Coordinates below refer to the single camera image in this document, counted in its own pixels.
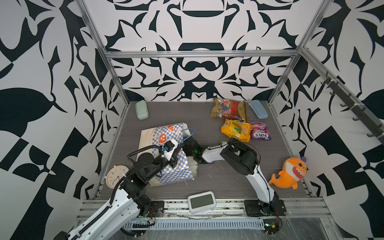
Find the checkered paper bag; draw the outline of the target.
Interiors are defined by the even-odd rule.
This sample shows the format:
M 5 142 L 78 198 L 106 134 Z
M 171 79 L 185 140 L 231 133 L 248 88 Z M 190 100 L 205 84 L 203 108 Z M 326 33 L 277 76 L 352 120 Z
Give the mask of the checkered paper bag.
M 187 140 L 191 140 L 192 133 L 185 123 L 164 125 L 141 131 L 139 148 L 156 145 L 160 149 L 152 148 L 144 151 L 154 158 L 165 160 L 164 167 L 150 181 L 151 187 L 175 184 L 194 180 L 197 177 L 198 164 L 193 157 L 188 157 L 183 147 Z

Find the yellow snack bag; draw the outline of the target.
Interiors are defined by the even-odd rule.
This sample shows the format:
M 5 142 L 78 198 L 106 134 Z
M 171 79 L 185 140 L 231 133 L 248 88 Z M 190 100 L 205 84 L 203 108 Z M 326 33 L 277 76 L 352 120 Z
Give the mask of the yellow snack bag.
M 248 143 L 251 139 L 251 125 L 238 120 L 225 120 L 221 133 L 229 138 Z

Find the gold fruit gummy bag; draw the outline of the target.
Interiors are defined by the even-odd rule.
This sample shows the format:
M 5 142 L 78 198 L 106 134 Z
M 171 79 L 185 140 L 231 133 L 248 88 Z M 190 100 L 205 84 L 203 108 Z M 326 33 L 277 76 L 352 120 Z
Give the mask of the gold fruit gummy bag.
M 238 102 L 229 99 L 214 98 L 215 105 L 213 106 L 210 118 L 224 118 L 228 120 L 238 120 L 247 122 L 247 106 L 246 102 Z

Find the purple candy bag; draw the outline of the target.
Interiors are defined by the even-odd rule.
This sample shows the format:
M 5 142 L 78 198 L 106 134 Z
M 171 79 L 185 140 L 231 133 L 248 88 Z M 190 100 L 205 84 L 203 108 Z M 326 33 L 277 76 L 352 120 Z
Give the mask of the purple candy bag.
M 270 131 L 268 130 L 267 124 L 265 122 L 249 121 L 249 124 L 251 125 L 251 139 L 265 141 L 272 139 Z

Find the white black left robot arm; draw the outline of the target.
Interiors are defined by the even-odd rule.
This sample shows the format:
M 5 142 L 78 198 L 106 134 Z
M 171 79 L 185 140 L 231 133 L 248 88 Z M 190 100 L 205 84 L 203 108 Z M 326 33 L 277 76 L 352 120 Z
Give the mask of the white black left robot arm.
M 128 154 L 138 155 L 129 171 L 114 187 L 110 199 L 90 218 L 71 230 L 60 232 L 56 240 L 108 240 L 130 220 L 148 213 L 151 199 L 145 194 L 149 181 L 167 166 L 177 165 L 182 143 L 172 139 L 164 146 L 151 145 Z

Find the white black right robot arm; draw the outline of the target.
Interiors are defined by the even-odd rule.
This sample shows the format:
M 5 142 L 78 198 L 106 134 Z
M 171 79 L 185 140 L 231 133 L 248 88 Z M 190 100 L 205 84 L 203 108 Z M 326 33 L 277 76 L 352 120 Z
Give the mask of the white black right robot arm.
M 260 167 L 261 156 L 252 146 L 230 138 L 216 147 L 209 147 L 189 138 L 184 141 L 183 151 L 198 164 L 225 161 L 238 174 L 245 176 L 258 198 L 255 203 L 245 203 L 252 217 L 269 216 L 276 211 L 280 198 L 264 177 Z

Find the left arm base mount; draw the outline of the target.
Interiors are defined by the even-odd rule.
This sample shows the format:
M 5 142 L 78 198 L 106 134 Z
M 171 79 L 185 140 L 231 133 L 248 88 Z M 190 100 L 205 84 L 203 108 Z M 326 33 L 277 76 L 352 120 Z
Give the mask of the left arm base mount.
M 139 216 L 141 217 L 155 218 L 164 213 L 164 201 L 152 201 L 146 195 L 143 195 L 135 200 L 135 203 L 138 205 Z

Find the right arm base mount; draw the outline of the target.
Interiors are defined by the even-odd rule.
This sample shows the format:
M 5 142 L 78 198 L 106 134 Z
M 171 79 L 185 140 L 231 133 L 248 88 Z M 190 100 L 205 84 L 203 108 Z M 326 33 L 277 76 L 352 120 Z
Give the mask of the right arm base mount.
M 287 211 L 284 201 L 276 192 L 269 204 L 260 200 L 245 200 L 244 205 L 248 217 L 285 216 Z

